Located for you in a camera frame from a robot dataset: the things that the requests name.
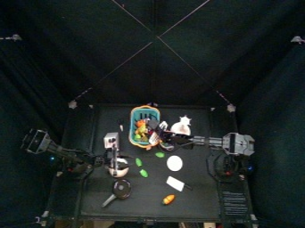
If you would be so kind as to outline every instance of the toy fruit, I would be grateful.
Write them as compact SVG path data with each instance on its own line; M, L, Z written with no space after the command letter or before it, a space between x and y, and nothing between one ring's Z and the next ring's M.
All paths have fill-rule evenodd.
M140 140L140 135L135 134L135 141L139 141L139 140Z
M164 158L165 154L163 152L156 152L155 155L157 156L157 158Z
M175 195L168 195L161 201L163 205L169 204L173 199L175 199Z
M147 171L144 169L140 169L139 174L147 178Z
M139 167L141 167L141 160L140 160L140 159L136 159L136 165L137 165Z

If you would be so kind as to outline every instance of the black table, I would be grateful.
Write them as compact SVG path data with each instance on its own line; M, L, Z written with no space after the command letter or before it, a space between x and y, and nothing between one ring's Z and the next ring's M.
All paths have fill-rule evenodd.
M149 151L131 144L128 141L129 111L136 105L84 105L70 110L62 146L70 149L82 149L95 155L104 153L103 137L107 133L119 133L119 149L121 153L132 156L125 179L132 185L129 198L115 199L101 208L109 197L113 178L104 167L93 169L88 178L80 182L73 174L54 177L49 200L49 216L54 219L93 219L115 221L156 221L156 222L222 222L220 215L222 194L219 183L207 172L206 159L211 154L207 146L194 146L191 150L179 149L157 158L157 147ZM179 117L187 115L191 135L204 137L223 137L230 132L236 132L234 113L226 107L180 107L160 106L160 120L167 121L168 127L179 122ZM116 120L124 120L124 131L120 131ZM167 168L167 158L177 155L183 161L181 170L172 172ZM140 158L143 166L137 167L135 158ZM145 169L148 177L139 174ZM167 184L168 176L175 177L192 187L192 191L176 191ZM247 194L247 183L240 186ZM173 202L163 206L161 199L175 194Z

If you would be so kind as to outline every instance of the cable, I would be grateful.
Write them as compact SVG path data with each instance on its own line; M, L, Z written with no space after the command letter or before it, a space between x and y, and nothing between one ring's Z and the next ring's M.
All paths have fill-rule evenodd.
M81 151L81 150L74 150L74 149L61 149L62 151L72 151L72 152L81 152L81 153L85 153L85 151Z
M211 0L204 1L159 36L155 35L156 31L156 22L153 17L153 29L151 30L144 23L132 15L132 13L115 1L112 2L119 6L119 8L128 14L128 16L141 25L141 27L152 33L152 36L155 39L157 39L163 45L173 52L173 54L179 57L179 59L184 62L184 64L188 66L188 68L192 70L192 72L199 76L199 78L203 80L203 82L207 84L207 86L216 92L216 94L220 96L220 98L224 100L227 104L231 104L230 101L226 99L223 94L215 89L215 87L210 84L210 81L199 74L199 72L195 70L195 68L184 61L184 59L179 56L179 54L173 51L173 49L168 46L168 44L163 41L161 37L210 2ZM101 81L152 44L153 42L149 42L95 84L95 87L101 83ZM92 90L92 87L86 88L78 96L74 97L72 102L78 100L89 91Z
M172 153L172 152L175 152L176 150L179 150L183 146L187 146L187 145L189 145L189 144L196 144L196 143L194 143L194 142L187 142L187 143L184 143L184 144L173 144L173 148L172 148L172 150L165 150L165 148L163 148L161 146L160 146L160 144L157 145L157 148L164 152L164 153L167 153L167 154L169 154L169 153Z
M113 70L112 71L109 71L107 74L105 74L105 76L103 76L101 77L101 79L96 82L96 84L95 84L95 87L101 83L101 81L123 66L123 65L125 65L125 63L131 60L131 59L133 59L133 57L149 46L152 44L152 42L149 42L149 43L147 43L147 45L144 45L144 47L141 47L137 51L136 51L136 53L133 53L124 61L123 61L123 63L120 63L115 68L113 68ZM86 88L82 92L81 92L81 94L78 95L78 96L76 96L74 98L73 98L73 102L76 101L76 100L78 100L89 91L92 90L92 87L89 87L89 88Z

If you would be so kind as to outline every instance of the green toy vegetable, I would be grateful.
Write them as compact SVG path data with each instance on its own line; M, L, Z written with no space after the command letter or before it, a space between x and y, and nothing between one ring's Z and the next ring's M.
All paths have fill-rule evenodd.
M141 167L141 160L140 160L140 159L136 159L136 165L137 165L139 167Z
M147 177L147 171L145 171L144 169L140 169L139 174L140 174L143 177Z
M157 158L164 158L165 154L163 152L156 152L155 155L157 156Z

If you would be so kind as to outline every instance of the light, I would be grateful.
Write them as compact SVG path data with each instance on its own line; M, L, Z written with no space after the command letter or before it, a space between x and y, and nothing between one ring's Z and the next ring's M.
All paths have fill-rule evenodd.
M305 43L305 40L301 37L292 37L290 42Z
M0 40L22 40L18 34L12 35L10 37L0 37Z

